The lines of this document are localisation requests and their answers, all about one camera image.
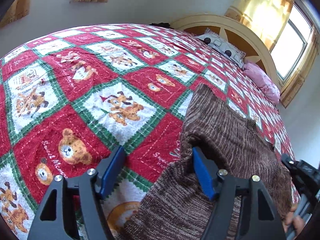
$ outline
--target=pink pillow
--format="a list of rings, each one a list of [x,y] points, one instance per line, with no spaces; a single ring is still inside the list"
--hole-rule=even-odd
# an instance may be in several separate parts
[[[279,103],[280,91],[267,74],[255,63],[244,64],[244,73],[274,105]]]

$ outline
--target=brown knit sweater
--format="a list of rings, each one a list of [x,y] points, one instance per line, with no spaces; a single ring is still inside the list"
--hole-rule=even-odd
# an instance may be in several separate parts
[[[181,159],[161,174],[117,239],[196,240],[208,222],[212,205],[203,194],[193,170],[192,147],[200,146],[207,158],[233,176],[259,175],[283,217],[291,207],[291,177],[270,145],[257,134],[255,122],[240,117],[200,84],[193,94],[183,123]],[[233,239],[240,198],[227,239]]]

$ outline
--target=red and white quilt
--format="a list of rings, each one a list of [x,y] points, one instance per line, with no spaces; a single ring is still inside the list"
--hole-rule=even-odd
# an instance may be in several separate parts
[[[180,157],[183,119],[200,82],[255,119],[278,158],[293,157],[277,109],[234,63],[189,33],[84,26],[30,41],[0,59],[0,207],[12,231],[27,239],[55,175],[78,176],[121,144],[126,165],[103,204],[116,234]],[[81,219],[78,224],[86,239]]]

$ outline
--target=blue gripper pad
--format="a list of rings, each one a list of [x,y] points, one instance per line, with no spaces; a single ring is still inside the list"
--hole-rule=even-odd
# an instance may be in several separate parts
[[[213,188],[212,173],[208,170],[205,162],[208,161],[202,151],[198,147],[193,147],[193,168],[198,177],[203,193],[212,201],[217,192]]]
[[[108,195],[111,194],[114,184],[116,182],[116,178],[119,175],[121,169],[124,166],[125,158],[127,154],[124,151],[122,146],[114,149],[116,154],[113,156],[110,165],[108,166],[106,172],[103,174],[102,177],[102,187],[99,192],[100,198],[105,199]]]

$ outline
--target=wooden headboard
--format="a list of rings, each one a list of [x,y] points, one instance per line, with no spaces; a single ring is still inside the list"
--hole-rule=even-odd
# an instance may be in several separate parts
[[[204,14],[179,19],[171,23],[170,26],[196,35],[204,34],[207,28],[211,29],[220,37],[244,51],[246,58],[256,62],[273,83],[279,87],[278,73],[269,50],[253,31],[236,20],[225,16]]]

